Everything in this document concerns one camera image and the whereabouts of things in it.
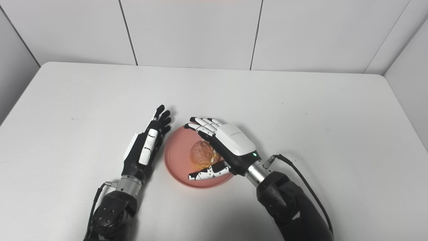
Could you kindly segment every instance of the robot finger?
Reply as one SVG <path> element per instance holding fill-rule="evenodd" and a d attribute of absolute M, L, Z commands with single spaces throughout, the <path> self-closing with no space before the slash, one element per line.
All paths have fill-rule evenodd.
<path fill-rule="evenodd" d="M 205 122 L 207 122 L 208 124 L 210 124 L 212 127 L 214 127 L 216 130 L 218 129 L 218 125 L 215 124 L 214 122 L 210 121 L 208 118 L 202 118 Z"/>
<path fill-rule="evenodd" d="M 169 123 L 171 123 L 171 121 L 172 121 L 171 117 L 168 117 L 162 121 L 161 126 L 166 127 Z"/>
<path fill-rule="evenodd" d="M 170 130 L 171 130 L 171 126 L 165 126 L 165 127 L 162 127 L 160 132 L 161 132 L 162 136 L 165 136 L 168 133 L 168 131 L 170 131 Z"/>
<path fill-rule="evenodd" d="M 164 105 L 160 105 L 157 109 L 156 109 L 156 114 L 155 114 L 155 118 L 158 119 L 159 115 L 165 110 L 165 106 Z"/>
<path fill-rule="evenodd" d="M 213 118 L 208 118 L 210 121 L 212 121 L 212 122 L 214 122 L 215 124 L 217 124 L 218 126 L 221 126 L 221 125 L 223 125 L 221 122 L 219 122 L 218 120 L 216 120 L 216 119 L 213 119 Z"/>
<path fill-rule="evenodd" d="M 202 133 L 207 134 L 209 136 L 213 136 L 214 135 L 214 132 L 210 131 L 209 129 L 207 129 L 207 128 L 201 126 L 201 125 L 195 124 L 195 123 L 187 123 L 187 124 L 184 125 L 184 128 L 185 129 L 192 129 L 194 131 L 197 131 L 198 134 L 199 134 L 199 132 L 202 132 Z"/>
<path fill-rule="evenodd" d="M 216 129 L 216 128 L 214 128 L 212 125 L 210 125 L 208 122 L 206 122 L 205 120 L 203 120 L 203 119 L 201 119 L 201 118 L 198 118 L 198 117 L 191 117 L 191 118 L 190 118 L 190 121 L 191 121 L 191 122 L 196 122 L 196 123 L 198 123 L 199 125 L 201 125 L 201 126 L 203 126 L 203 127 L 207 128 L 208 130 L 210 130 L 210 131 L 212 131 L 212 132 L 214 132 L 214 133 L 217 131 L 217 129 Z"/>
<path fill-rule="evenodd" d="M 159 121 L 160 122 L 164 121 L 169 117 L 169 115 L 171 115 L 171 112 L 169 110 L 166 110 L 164 113 L 162 113 L 162 115 L 160 115 Z"/>

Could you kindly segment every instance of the silver cylindrical joint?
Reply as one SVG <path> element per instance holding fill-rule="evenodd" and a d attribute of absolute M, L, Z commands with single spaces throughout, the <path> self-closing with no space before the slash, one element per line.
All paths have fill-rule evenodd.
<path fill-rule="evenodd" d="M 245 172 L 245 176 L 248 180 L 254 185 L 258 186 L 267 176 L 269 175 L 269 170 L 263 167 L 263 162 L 261 160 L 253 163 Z"/>
<path fill-rule="evenodd" d="M 137 197 L 143 182 L 132 175 L 123 175 L 117 184 L 116 191 L 127 193 L 133 197 Z"/>

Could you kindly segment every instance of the white robotic finger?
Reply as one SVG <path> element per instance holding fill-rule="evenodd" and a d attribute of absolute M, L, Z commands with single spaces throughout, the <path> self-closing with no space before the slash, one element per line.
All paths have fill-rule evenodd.
<path fill-rule="evenodd" d="M 190 121 L 195 121 L 196 123 L 198 123 L 199 125 L 207 128 L 208 130 L 212 131 L 215 133 L 215 131 L 217 130 L 216 128 L 214 128 L 212 125 L 210 125 L 208 122 L 206 122 L 205 120 L 198 118 L 198 117 L 193 117 L 190 119 Z"/>
<path fill-rule="evenodd" d="M 214 132 L 210 131 L 209 129 L 207 129 L 207 128 L 201 126 L 201 125 L 198 125 L 198 124 L 195 124 L 195 123 L 187 123 L 186 125 L 189 128 L 191 128 L 191 129 L 193 129 L 193 130 L 195 130 L 197 132 L 202 131 L 203 133 L 205 133 L 205 134 L 207 134 L 209 136 L 213 136 L 214 135 Z"/>
<path fill-rule="evenodd" d="M 214 122 L 215 124 L 217 124 L 218 126 L 221 126 L 221 125 L 223 125 L 221 122 L 219 122 L 218 120 L 216 120 L 216 119 L 212 119 L 212 118 L 210 118 L 211 119 L 211 121 L 212 122 Z"/>
<path fill-rule="evenodd" d="M 204 121 L 206 121 L 208 124 L 210 124 L 212 127 L 215 128 L 215 130 L 217 131 L 217 128 L 219 127 L 217 124 L 215 124 L 214 122 L 210 121 L 207 118 L 202 118 Z"/>

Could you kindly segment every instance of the black arm segment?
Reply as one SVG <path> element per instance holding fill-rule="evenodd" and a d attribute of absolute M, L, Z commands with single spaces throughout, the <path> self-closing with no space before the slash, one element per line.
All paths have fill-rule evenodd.
<path fill-rule="evenodd" d="M 120 191 L 106 194 L 94 213 L 88 238 L 83 241 L 99 241 L 100 236 L 112 241 L 129 240 L 136 213 L 135 197 Z"/>
<path fill-rule="evenodd" d="M 273 217 L 285 241 L 333 240 L 311 200 L 285 174 L 270 173 L 257 187 L 257 199 Z"/>

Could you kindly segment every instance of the bun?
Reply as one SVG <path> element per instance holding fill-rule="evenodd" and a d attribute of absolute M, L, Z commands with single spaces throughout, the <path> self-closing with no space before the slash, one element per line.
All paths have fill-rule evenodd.
<path fill-rule="evenodd" d="M 190 161 L 199 169 L 204 169 L 220 161 L 221 156 L 207 141 L 196 142 L 190 150 Z"/>

